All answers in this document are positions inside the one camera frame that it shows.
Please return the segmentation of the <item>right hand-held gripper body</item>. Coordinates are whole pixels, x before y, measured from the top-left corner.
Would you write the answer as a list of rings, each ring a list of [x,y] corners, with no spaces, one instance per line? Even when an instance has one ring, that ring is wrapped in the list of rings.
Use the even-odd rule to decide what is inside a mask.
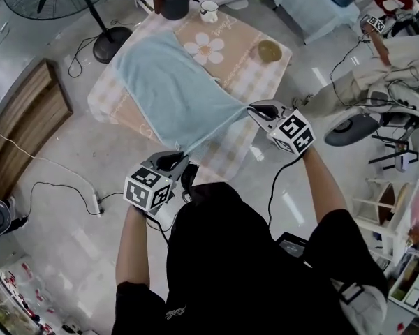
[[[308,120],[299,110],[280,118],[267,134],[267,139],[278,149],[301,156],[315,142],[316,137]]]

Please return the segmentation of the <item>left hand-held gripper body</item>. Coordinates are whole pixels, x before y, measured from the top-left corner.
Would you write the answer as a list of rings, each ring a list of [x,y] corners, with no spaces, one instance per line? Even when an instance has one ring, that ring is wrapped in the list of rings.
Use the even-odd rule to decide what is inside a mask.
[[[157,212],[174,196],[182,175],[182,159],[150,158],[126,176],[124,200],[144,212]]]

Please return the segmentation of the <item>light blue towel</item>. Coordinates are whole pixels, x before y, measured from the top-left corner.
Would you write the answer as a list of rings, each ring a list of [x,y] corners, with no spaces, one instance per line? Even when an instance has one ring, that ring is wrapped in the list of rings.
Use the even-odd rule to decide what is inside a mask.
[[[247,105],[223,90],[172,31],[132,45],[116,58],[114,69],[169,149],[192,154],[247,114]]]

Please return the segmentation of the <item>grey shoulder pack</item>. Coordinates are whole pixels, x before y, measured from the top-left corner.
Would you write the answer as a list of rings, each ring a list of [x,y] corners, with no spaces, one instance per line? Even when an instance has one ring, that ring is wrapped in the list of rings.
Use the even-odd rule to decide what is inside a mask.
[[[388,312],[383,293],[376,287],[334,280],[339,304],[358,335],[380,335]]]

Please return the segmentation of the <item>person's right forearm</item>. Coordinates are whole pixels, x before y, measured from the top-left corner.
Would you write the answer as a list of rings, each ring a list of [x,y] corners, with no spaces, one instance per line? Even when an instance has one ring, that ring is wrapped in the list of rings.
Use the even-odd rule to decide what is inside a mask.
[[[346,209],[343,193],[314,147],[308,148],[302,160],[307,172],[317,223],[332,211]]]

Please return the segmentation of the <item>tan bowl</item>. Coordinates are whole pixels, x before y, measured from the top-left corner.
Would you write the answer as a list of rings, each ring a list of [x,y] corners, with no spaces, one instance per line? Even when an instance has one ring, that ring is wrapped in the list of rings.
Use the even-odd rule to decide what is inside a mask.
[[[282,51],[278,44],[271,40],[262,40],[258,44],[258,55],[264,63],[272,63],[282,58]]]

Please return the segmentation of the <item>white power strip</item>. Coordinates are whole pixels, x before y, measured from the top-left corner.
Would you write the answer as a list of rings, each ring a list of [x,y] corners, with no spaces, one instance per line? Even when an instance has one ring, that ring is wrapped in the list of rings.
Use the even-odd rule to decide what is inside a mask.
[[[92,214],[97,217],[102,217],[104,214],[104,210],[102,207],[102,200],[100,199],[97,192],[92,194],[92,204],[93,204],[93,212]]]

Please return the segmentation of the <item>light blue covered table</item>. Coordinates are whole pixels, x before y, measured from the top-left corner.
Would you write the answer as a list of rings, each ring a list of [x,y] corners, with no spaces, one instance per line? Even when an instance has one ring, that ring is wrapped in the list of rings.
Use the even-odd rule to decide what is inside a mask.
[[[281,6],[301,28],[306,45],[346,24],[350,27],[359,18],[360,10],[354,4],[338,6],[332,0],[273,0]]]

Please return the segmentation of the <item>black chair grey seat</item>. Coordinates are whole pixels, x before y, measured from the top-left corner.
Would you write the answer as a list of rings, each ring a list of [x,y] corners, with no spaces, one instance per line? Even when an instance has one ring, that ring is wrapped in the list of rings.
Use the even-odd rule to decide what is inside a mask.
[[[393,159],[393,163],[384,166],[383,170],[396,169],[398,172],[406,172],[410,165],[419,161],[419,152],[411,148],[410,137],[395,139],[392,137],[383,137],[376,133],[375,135],[371,135],[371,138],[382,141],[385,147],[392,149],[392,152],[388,155],[369,160],[369,165]]]

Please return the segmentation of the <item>white enamel mug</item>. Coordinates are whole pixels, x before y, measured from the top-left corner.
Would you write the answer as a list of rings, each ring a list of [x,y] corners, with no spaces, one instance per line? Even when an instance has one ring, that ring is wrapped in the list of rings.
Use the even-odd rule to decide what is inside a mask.
[[[216,23],[218,21],[219,5],[214,1],[203,1],[200,4],[200,18],[205,23]]]

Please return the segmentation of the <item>black belt device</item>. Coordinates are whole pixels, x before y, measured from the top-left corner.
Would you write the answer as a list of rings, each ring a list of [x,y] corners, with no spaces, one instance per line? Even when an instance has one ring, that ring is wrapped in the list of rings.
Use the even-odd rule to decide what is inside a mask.
[[[288,254],[295,258],[301,258],[304,250],[308,244],[308,241],[295,236],[289,232],[284,232],[276,242],[283,248]]]

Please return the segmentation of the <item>wooden chair brown seat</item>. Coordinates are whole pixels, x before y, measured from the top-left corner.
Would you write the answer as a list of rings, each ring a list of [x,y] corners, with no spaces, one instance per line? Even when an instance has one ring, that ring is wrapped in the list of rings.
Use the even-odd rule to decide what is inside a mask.
[[[373,226],[388,226],[404,205],[412,183],[370,178],[366,178],[365,182],[368,197],[352,199],[353,206],[357,207],[355,219]]]

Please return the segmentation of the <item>wooden step platform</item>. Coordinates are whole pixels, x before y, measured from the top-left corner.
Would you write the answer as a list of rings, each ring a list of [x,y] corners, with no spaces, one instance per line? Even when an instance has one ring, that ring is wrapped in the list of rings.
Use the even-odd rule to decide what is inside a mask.
[[[53,63],[28,67],[11,87],[0,111],[0,199],[12,193],[20,177],[62,124],[73,114]]]

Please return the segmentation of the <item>scattered red white packets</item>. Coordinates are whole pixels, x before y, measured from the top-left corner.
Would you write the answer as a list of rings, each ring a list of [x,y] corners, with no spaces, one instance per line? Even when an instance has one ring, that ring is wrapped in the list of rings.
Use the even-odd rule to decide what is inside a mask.
[[[27,315],[39,317],[39,324],[48,330],[47,335],[64,335],[61,327],[65,313],[48,292],[28,255],[3,267],[0,278]]]

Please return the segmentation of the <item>white storage shelving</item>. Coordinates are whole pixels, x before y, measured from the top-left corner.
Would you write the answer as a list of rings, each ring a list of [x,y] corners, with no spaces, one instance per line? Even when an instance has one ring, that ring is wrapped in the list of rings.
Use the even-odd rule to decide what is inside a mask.
[[[405,253],[388,278],[389,300],[419,317],[419,255]]]

